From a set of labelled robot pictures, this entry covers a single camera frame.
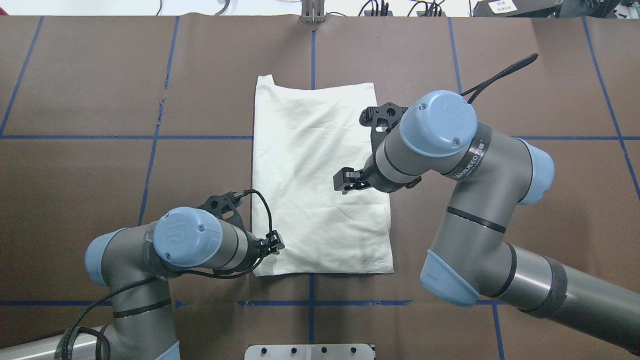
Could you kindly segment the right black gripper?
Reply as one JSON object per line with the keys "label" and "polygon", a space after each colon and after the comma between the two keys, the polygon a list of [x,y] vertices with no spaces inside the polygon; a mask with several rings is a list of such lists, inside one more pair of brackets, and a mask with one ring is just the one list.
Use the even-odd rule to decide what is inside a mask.
{"label": "right black gripper", "polygon": [[370,127],[372,153],[361,170],[341,168],[333,176],[334,191],[343,195],[350,191],[374,188],[384,193],[393,193],[402,188],[411,189],[422,177],[400,170],[387,153],[386,138],[393,132],[408,110],[392,102],[369,106],[362,111],[359,123]]}

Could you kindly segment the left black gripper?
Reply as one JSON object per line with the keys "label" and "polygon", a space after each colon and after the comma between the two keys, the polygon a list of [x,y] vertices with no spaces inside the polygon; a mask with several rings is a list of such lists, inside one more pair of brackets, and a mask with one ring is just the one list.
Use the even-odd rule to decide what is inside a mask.
{"label": "left black gripper", "polygon": [[234,192],[212,195],[198,207],[215,217],[222,228],[222,243],[203,268],[213,271],[248,271],[267,255],[279,255],[285,244],[278,231],[269,231],[258,239],[245,227],[238,207],[242,197]]}

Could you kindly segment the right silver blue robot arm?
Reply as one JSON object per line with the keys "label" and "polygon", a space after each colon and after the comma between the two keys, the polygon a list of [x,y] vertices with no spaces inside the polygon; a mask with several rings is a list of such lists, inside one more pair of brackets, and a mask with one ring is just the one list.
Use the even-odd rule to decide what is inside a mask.
{"label": "right silver blue robot arm", "polygon": [[362,169],[334,174],[336,191],[393,193],[428,171],[456,182],[420,274],[428,291],[465,308],[496,299],[639,354],[637,292],[504,240],[517,205],[538,202],[553,184],[548,153],[478,121],[445,89],[410,107],[368,107],[359,123],[371,127],[372,153]]}

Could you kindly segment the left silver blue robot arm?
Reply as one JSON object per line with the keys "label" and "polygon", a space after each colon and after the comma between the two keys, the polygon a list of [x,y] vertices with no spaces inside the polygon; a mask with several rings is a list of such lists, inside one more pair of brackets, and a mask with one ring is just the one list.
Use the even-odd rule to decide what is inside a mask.
{"label": "left silver blue robot arm", "polygon": [[60,336],[5,348],[3,360],[178,360],[169,281],[183,275],[233,280],[285,246],[267,211],[263,238],[247,230],[238,207],[245,189],[177,207],[157,221],[94,239],[84,263],[109,293],[87,306]]}

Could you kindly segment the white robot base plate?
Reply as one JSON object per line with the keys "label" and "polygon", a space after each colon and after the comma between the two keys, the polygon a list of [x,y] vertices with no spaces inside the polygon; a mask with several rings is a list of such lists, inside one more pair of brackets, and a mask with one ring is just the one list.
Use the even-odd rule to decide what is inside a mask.
{"label": "white robot base plate", "polygon": [[245,360],[376,360],[377,349],[366,343],[256,344],[247,347]]}

